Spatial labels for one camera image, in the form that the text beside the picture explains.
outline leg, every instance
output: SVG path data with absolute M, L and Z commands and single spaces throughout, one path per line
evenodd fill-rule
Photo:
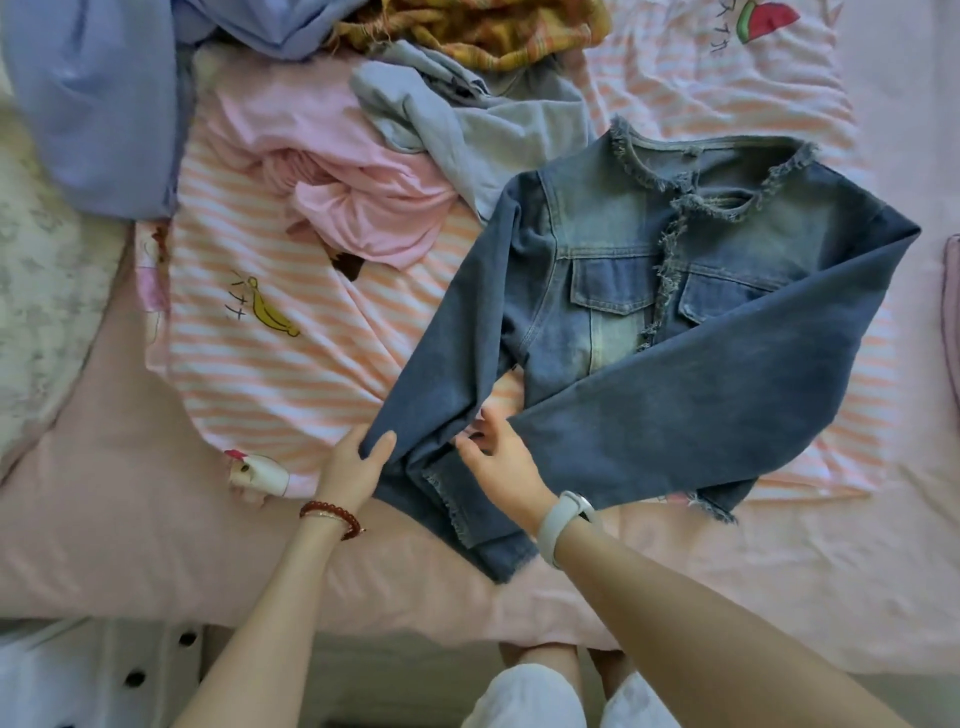
M 559 672 L 570 684 L 580 702 L 584 701 L 584 678 L 580 674 L 580 658 L 573 644 L 546 643 L 533 647 L 518 647 L 500 643 L 500 657 L 507 669 L 516 665 L 543 665 Z
M 607 698 L 600 728 L 680 728 L 623 652 L 590 651 Z
M 623 652 L 615 650 L 606 652 L 600 649 L 589 650 L 593 666 L 600 673 L 600 682 L 603 683 L 603 695 L 610 700 L 633 672 L 636 672 L 633 661 Z
M 462 728 L 587 728 L 577 650 L 569 644 L 500 645 L 507 666 Z

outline light blue shirt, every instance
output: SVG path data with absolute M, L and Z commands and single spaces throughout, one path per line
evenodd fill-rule
M 479 75 L 439 51 L 400 40 L 353 72 L 360 107 L 400 152 L 427 152 L 484 223 L 521 172 L 594 138 L 577 87 L 551 58 Z

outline pocket flap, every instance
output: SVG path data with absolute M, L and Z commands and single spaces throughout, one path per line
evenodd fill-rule
M 706 319 L 730 313 L 744 303 L 770 293 L 768 288 L 691 273 L 680 297 L 680 313 L 702 324 Z
M 654 302 L 655 262 L 650 255 L 576 258 L 570 302 L 621 316 L 635 313 Z

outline white pants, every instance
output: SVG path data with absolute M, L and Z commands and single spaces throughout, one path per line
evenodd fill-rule
M 587 728 L 577 692 L 556 670 L 517 665 L 493 678 L 462 728 Z M 600 728 L 680 728 L 635 672 L 607 703 Z

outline watermelon graphic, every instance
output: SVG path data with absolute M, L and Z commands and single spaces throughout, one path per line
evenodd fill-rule
M 741 43 L 749 43 L 777 28 L 783 28 L 800 20 L 800 14 L 783 3 L 756 3 L 747 0 L 736 21 L 736 36 Z

